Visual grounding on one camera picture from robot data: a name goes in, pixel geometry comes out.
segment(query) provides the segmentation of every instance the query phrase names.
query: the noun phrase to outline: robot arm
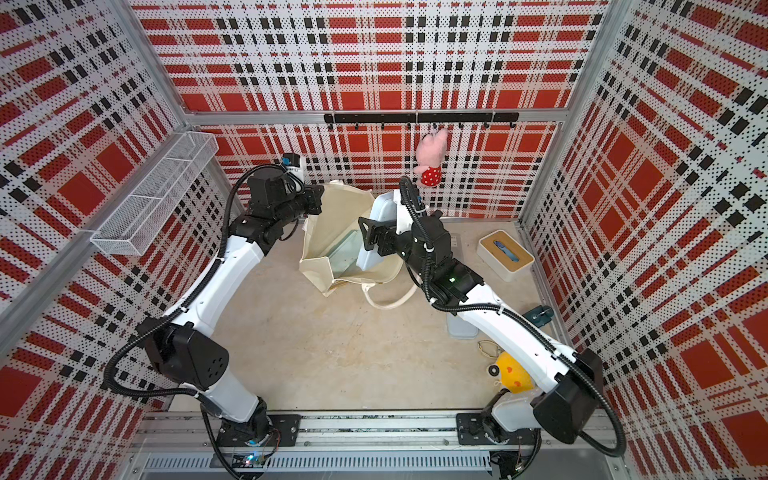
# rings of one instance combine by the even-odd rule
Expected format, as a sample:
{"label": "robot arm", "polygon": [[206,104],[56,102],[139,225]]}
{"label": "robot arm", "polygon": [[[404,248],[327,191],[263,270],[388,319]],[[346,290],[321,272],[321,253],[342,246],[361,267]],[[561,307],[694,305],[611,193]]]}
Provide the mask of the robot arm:
{"label": "robot arm", "polygon": [[172,320],[146,319],[137,327],[142,336],[156,329],[144,340],[144,350],[158,372],[179,382],[185,392],[195,392],[209,412],[254,441],[268,429],[266,403],[234,376],[228,352],[211,336],[224,307],[280,239],[283,228],[304,214],[320,214],[323,187],[303,184],[303,157],[283,156],[282,167],[265,165],[247,176],[247,213],[230,224],[223,256],[211,260],[164,313],[163,318]]}
{"label": "robot arm", "polygon": [[577,353],[547,336],[454,258],[450,233],[439,219],[442,213],[426,215],[410,179],[400,180],[391,201],[396,204],[396,218],[359,219],[363,248],[378,247],[381,257],[401,257],[421,277],[422,289],[434,308],[477,326],[522,365],[544,392],[531,401],[535,421],[544,430],[564,443],[573,443],[578,436],[589,442],[592,439],[583,434],[584,425],[602,404],[614,423],[617,446],[608,450],[596,442],[592,445],[607,455],[623,454],[621,424],[602,394],[600,358],[589,349]]}
{"label": "robot arm", "polygon": [[[288,154],[284,161],[297,173],[301,171],[298,156]],[[229,368],[228,352],[210,337],[224,307],[247,274],[280,239],[283,227],[301,215],[320,214],[323,187],[306,187],[296,175],[277,166],[255,170],[248,178],[248,186],[252,196],[249,210],[229,226],[223,258],[214,259],[166,312],[167,317],[173,317],[171,321],[146,319],[140,324],[140,337],[133,345],[144,343],[152,366],[179,382],[179,392],[194,393],[206,410],[242,432],[242,438],[258,442],[269,429],[266,403],[237,380]],[[441,213],[415,218],[416,214],[403,209],[400,197],[402,194],[409,201],[418,193],[403,192],[401,189],[394,195],[396,221],[359,219],[365,249],[378,246],[379,255],[398,254],[408,268],[427,273],[422,284],[426,283],[424,290],[429,292],[430,303],[438,310],[460,315],[510,352],[545,392],[531,402],[536,421],[555,438],[572,443],[598,404],[584,383],[593,388],[597,384],[602,390],[600,359],[588,350],[576,354],[571,347],[555,342],[527,323],[477,273],[453,258],[450,234],[439,220]],[[420,200],[418,206],[420,211],[425,210]],[[416,223],[417,231],[412,230],[412,223]],[[433,245],[431,250],[427,240]],[[114,366],[130,348],[131,343],[115,354],[104,375],[116,392],[144,396],[148,392],[132,391],[114,382]]]}

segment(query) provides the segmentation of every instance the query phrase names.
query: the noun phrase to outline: metal mounting plate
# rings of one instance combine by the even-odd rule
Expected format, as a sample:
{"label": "metal mounting plate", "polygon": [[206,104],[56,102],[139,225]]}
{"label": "metal mounting plate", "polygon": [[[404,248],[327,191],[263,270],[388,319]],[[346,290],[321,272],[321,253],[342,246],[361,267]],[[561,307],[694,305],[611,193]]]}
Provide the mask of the metal mounting plate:
{"label": "metal mounting plate", "polygon": [[[485,437],[479,414],[457,414],[456,433],[458,434],[458,443],[460,445],[497,445]],[[533,431],[530,429],[515,430],[512,433],[512,438],[516,438],[516,440],[511,440],[507,445],[533,445],[534,442]]]}
{"label": "metal mounting plate", "polygon": [[[269,415],[272,427],[280,431],[280,446],[293,447],[296,444],[296,436],[299,435],[299,422],[301,415]],[[225,427],[219,429],[216,444],[220,447],[244,447],[248,446],[242,435]]]}

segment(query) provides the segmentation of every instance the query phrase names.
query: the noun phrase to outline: wire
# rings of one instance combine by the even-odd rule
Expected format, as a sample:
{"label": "wire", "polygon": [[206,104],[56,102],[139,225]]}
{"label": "wire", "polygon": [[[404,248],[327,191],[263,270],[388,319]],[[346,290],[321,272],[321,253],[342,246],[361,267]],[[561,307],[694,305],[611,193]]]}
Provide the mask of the wire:
{"label": "wire", "polygon": [[[493,355],[487,353],[485,350],[483,350],[482,349],[482,344],[483,343],[490,343],[491,345],[493,345],[496,348],[496,356],[493,356]],[[504,350],[502,350],[502,348],[500,346],[498,346],[498,343],[494,342],[493,340],[480,340],[478,342],[478,350],[480,350],[480,353],[482,353],[483,356],[487,356],[489,359],[493,359],[493,360],[497,359],[498,356],[501,355],[502,352],[504,351]]]}
{"label": "wire", "polygon": [[193,301],[197,298],[198,295],[200,295],[200,292],[203,291],[203,289],[208,285],[210,282],[210,279],[214,277],[216,272],[219,270],[219,266],[221,265],[221,260],[224,258],[224,254],[227,252],[227,238],[229,237],[229,226],[230,226],[230,215],[232,212],[232,203],[234,202],[235,195],[237,194],[237,191],[240,189],[240,187],[243,185],[245,180],[253,175],[253,173],[256,172],[256,170],[259,170],[261,168],[279,168],[282,171],[285,171],[283,168],[281,168],[279,165],[275,164],[264,164],[264,165],[258,165],[254,168],[251,168],[246,173],[244,173],[235,184],[232,186],[232,189],[230,190],[230,194],[227,196],[227,202],[224,205],[224,218],[222,222],[221,227],[221,240],[219,242],[219,251],[217,254],[216,259],[211,264],[210,269],[205,273],[205,276],[200,281],[200,283],[197,284],[197,286],[192,290],[192,293],[189,294],[189,296],[181,303],[181,305],[176,308],[172,313],[162,316],[158,324],[155,325],[153,328],[149,329],[147,332],[136,336],[131,337],[132,339],[128,340],[128,343],[123,345],[115,354],[112,356],[112,358],[109,359],[107,362],[107,365],[104,367],[104,383],[106,383],[106,386],[108,389],[112,390],[113,392],[128,396],[132,398],[145,398],[145,397],[155,397],[155,396],[168,396],[168,395],[189,395],[189,396],[197,396],[198,391],[196,389],[159,389],[159,390],[136,390],[136,389],[130,389],[126,386],[121,385],[118,383],[118,380],[115,378],[115,375],[117,374],[117,367],[118,362],[125,357],[128,352],[130,352],[135,347],[142,344],[143,341],[153,336],[158,330],[164,328],[169,323],[173,322],[179,315],[182,314],[183,311],[187,309],[189,305],[192,304]]}
{"label": "wire", "polygon": [[[541,331],[538,328],[536,328],[533,324],[529,323],[529,321],[512,310],[506,308],[500,309],[500,306],[494,303],[470,303],[468,305],[460,306],[445,306],[442,305],[434,295],[432,295],[432,291],[429,288],[429,272],[432,268],[432,261],[435,256],[435,248],[432,244],[432,239],[429,238],[429,234],[424,227],[421,217],[415,211],[414,204],[416,204],[420,210],[421,205],[418,203],[418,197],[414,199],[414,195],[413,182],[411,182],[411,179],[406,176],[400,177],[400,197],[404,199],[403,203],[405,204],[406,209],[411,216],[411,219],[413,220],[413,225],[421,234],[426,246],[426,259],[422,265],[422,290],[424,291],[424,295],[426,296],[427,301],[432,305],[432,307],[440,310],[441,312],[451,313],[471,312],[473,310],[487,310],[501,313],[513,319],[520,326],[525,328],[525,330],[530,333],[540,344],[542,344],[543,347],[546,348],[550,353],[554,354],[557,352],[557,349],[549,342],[549,340],[547,340],[547,337],[541,334]],[[587,389],[592,393],[593,397],[603,407],[606,415],[611,420],[611,425],[613,426],[614,433],[616,435],[616,446],[610,449],[584,432],[580,432],[579,436],[582,437],[586,443],[592,445],[592,447],[604,455],[611,457],[622,456],[627,450],[627,439],[624,436],[624,427],[621,425],[618,415],[616,415],[613,407],[603,396],[592,379],[589,378],[587,374],[582,372],[567,356],[560,353],[557,358],[563,362],[574,373],[574,375],[576,375],[587,386]]]}
{"label": "wire", "polygon": [[227,473],[232,475],[232,478],[235,478],[236,480],[256,480],[256,478],[259,478],[261,475],[264,475],[263,472],[256,472],[256,473],[245,473],[240,474],[238,472],[235,472],[235,469],[232,468],[232,465],[227,461],[226,458],[224,458],[223,453],[221,453],[221,449],[219,449],[219,445],[216,444],[216,439],[214,438],[214,430],[210,427],[210,419],[208,418],[208,412],[205,411],[205,407],[203,407],[203,404],[200,404],[200,413],[203,414],[203,424],[205,424],[205,431],[208,434],[208,441],[210,442],[210,446],[214,448],[214,454],[216,454],[216,458],[219,459],[219,463],[221,466],[224,467],[224,470],[227,470]]}
{"label": "wire", "polygon": [[280,440],[283,438],[283,435],[280,433],[280,430],[278,430],[278,429],[274,429],[274,430],[272,430],[272,433],[276,433],[276,434],[277,434],[277,443],[275,444],[275,449],[274,449],[272,452],[268,453],[267,455],[264,455],[264,451],[266,450],[266,444],[268,444],[268,443],[270,442],[270,440],[271,440],[271,436],[270,436],[270,438],[269,438],[269,439],[267,439],[267,441],[266,441],[266,442],[264,442],[264,448],[263,448],[263,449],[262,449],[262,451],[261,451],[261,457],[262,457],[262,458],[263,458],[265,461],[266,461],[266,460],[267,460],[269,457],[271,457],[272,455],[275,455],[275,454],[277,453],[277,449],[279,449],[279,448],[280,448]]}
{"label": "wire", "polygon": [[293,236],[293,234],[296,232],[296,228],[298,228],[298,227],[299,227],[299,219],[297,218],[296,222],[293,224],[293,230],[291,230],[290,233],[288,233],[288,237],[278,238],[278,240],[280,240],[281,242],[284,242],[284,241],[288,240],[289,238],[291,238]]}
{"label": "wire", "polygon": [[[514,478],[519,477],[523,473],[525,473],[525,471],[528,470],[528,467],[531,466],[531,463],[533,463],[534,459],[536,458],[536,455],[538,455],[540,450],[541,450],[541,429],[536,429],[534,432],[533,450],[531,450],[531,454],[527,457],[522,456],[521,447],[518,443],[518,454],[516,455],[516,459],[515,459],[515,474],[505,478],[504,480],[512,480]],[[490,462],[495,463],[496,465],[499,465],[497,458],[503,457],[506,455],[512,455],[512,452],[510,452],[509,450],[501,450],[499,452],[493,452],[491,454]],[[525,463],[523,464],[523,468],[518,470],[518,465],[520,464],[520,461],[523,459],[525,460]]]}
{"label": "wire", "polygon": [[409,266],[407,263],[406,263],[406,269],[408,269],[408,275],[411,277],[411,280],[413,280],[413,283],[414,283],[416,286],[421,286],[421,285],[422,285],[422,284],[421,284],[421,282],[419,282],[419,281],[416,279],[416,276],[413,274],[413,270],[411,270],[411,267],[410,267],[410,266]]}

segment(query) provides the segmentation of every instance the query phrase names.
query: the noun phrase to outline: plaid pattern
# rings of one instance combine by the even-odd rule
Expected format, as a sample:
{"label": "plaid pattern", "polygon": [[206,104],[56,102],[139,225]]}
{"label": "plaid pattern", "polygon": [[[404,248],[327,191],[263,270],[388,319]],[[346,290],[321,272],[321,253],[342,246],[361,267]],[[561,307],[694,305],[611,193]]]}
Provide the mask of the plaid pattern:
{"label": "plaid pattern", "polygon": [[[141,320],[161,315],[208,264],[219,241],[221,198],[201,174],[145,255],[94,255],[3,359],[3,478],[95,480],[116,473],[144,412],[162,409],[165,399],[107,391],[104,364]],[[135,389],[172,386],[139,349],[120,362],[118,378]]]}
{"label": "plaid pattern", "polygon": [[176,126],[101,2],[0,10],[0,310]]}
{"label": "plaid pattern", "polygon": [[645,478],[768,476],[768,2],[635,1],[531,229]]}
{"label": "plaid pattern", "polygon": [[[0,308],[61,251],[175,127],[103,2],[0,7]],[[0,362],[0,477],[111,478],[144,411],[101,386],[145,316],[196,279],[218,242],[221,195],[201,175],[141,258],[94,255]],[[170,383],[146,356],[134,388]]]}
{"label": "plaid pattern", "polygon": [[190,111],[564,107],[607,0],[131,0]]}
{"label": "plaid pattern", "polygon": [[[432,208],[456,217],[515,218],[528,196],[555,131],[554,122],[509,125],[439,125],[449,130],[442,181],[422,194]],[[215,125],[217,159],[234,181],[249,167],[274,162],[283,152],[309,158],[305,180],[345,184],[381,194],[396,189],[402,175],[416,181],[412,152],[429,132],[426,124],[366,125]],[[247,202],[248,189],[240,198]]]}

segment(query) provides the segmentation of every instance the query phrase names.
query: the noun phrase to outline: stuffed animal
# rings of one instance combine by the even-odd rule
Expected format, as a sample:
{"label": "stuffed animal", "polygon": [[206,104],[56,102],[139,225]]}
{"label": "stuffed animal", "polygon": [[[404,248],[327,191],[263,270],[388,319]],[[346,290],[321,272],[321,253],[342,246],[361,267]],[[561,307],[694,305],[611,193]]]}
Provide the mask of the stuffed animal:
{"label": "stuffed animal", "polygon": [[413,173],[421,175],[417,184],[420,187],[437,187],[442,180],[442,165],[445,151],[448,149],[448,131],[441,129],[436,134],[427,134],[416,147],[418,167]]}

